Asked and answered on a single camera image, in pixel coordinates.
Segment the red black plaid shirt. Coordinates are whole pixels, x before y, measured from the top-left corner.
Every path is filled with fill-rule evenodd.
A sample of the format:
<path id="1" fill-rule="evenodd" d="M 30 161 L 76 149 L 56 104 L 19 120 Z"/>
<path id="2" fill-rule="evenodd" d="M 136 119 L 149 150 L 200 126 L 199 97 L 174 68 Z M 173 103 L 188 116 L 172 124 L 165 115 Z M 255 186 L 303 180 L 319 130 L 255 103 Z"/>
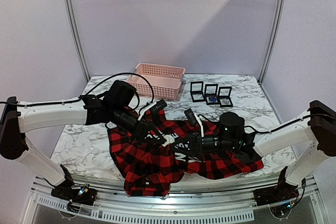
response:
<path id="1" fill-rule="evenodd" d="M 167 120 L 164 111 L 148 112 L 142 119 L 152 122 L 160 133 L 171 135 L 175 141 L 200 127 L 188 121 Z M 206 120 L 204 134 L 218 133 L 217 122 Z M 172 183 L 179 182 L 185 173 L 198 174 L 207 179 L 223 179 L 239 173 L 250 173 L 263 168 L 262 160 L 243 163 L 229 151 L 206 153 L 201 158 L 188 157 L 172 150 L 169 144 L 141 143 L 118 127 L 108 129 L 110 155 L 124 178 L 124 190 L 130 196 L 166 196 Z"/>

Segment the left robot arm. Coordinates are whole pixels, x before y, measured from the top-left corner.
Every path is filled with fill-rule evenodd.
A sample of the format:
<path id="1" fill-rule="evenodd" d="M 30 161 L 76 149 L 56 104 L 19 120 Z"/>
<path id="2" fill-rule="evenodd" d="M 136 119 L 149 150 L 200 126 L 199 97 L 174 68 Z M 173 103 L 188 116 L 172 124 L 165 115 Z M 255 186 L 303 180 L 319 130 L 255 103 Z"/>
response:
<path id="1" fill-rule="evenodd" d="M 10 97 L 1 117 L 1 155 L 27 166 L 67 200 L 73 200 L 78 188 L 68 170 L 39 151 L 26 133 L 61 125 L 113 123 L 138 142 L 164 144 L 165 138 L 143 112 L 134 114 L 128 109 L 136 92 L 129 83 L 116 80 L 102 97 L 86 94 L 49 103 L 18 102 Z"/>

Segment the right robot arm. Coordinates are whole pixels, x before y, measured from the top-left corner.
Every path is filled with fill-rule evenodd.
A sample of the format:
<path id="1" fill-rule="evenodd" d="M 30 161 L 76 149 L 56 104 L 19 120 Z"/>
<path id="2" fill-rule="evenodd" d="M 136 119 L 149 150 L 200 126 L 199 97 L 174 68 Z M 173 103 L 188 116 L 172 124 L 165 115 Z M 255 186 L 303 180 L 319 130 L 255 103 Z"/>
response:
<path id="1" fill-rule="evenodd" d="M 315 100 L 308 110 L 280 126 L 258 132 L 245 132 L 245 120 L 233 112 L 223 113 L 215 124 L 218 133 L 191 133 L 175 141 L 172 148 L 188 157 L 201 158 L 206 153 L 229 151 L 243 163 L 260 160 L 275 151 L 302 142 L 310 146 L 279 177 L 271 190 L 276 201 L 284 200 L 322 162 L 335 156 L 335 111 Z"/>

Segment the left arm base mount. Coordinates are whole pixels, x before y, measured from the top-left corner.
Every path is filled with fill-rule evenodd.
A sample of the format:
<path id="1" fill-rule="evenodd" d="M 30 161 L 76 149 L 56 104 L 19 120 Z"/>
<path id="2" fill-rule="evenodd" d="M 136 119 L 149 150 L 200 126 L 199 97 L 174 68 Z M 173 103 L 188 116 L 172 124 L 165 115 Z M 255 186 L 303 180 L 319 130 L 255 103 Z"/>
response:
<path id="1" fill-rule="evenodd" d="M 89 184 L 75 185 L 72 180 L 65 180 L 58 186 L 54 186 L 51 195 L 67 200 L 67 211 L 78 213 L 81 205 L 92 206 L 97 196 L 97 190 L 90 188 Z"/>

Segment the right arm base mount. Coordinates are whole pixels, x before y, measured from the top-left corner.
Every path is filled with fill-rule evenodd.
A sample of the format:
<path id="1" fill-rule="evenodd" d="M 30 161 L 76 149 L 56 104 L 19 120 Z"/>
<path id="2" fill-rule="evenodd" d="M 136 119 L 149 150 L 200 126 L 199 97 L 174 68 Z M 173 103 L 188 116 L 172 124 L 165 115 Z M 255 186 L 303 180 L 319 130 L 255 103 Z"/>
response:
<path id="1" fill-rule="evenodd" d="M 297 186 L 281 183 L 272 187 L 256 189 L 253 195 L 257 206 L 279 203 L 276 206 L 271 206 L 269 210 L 274 217 L 281 219 L 289 216 L 292 208 L 302 200 L 306 188 L 305 178 L 301 181 L 301 188 L 302 194 L 299 195 Z"/>

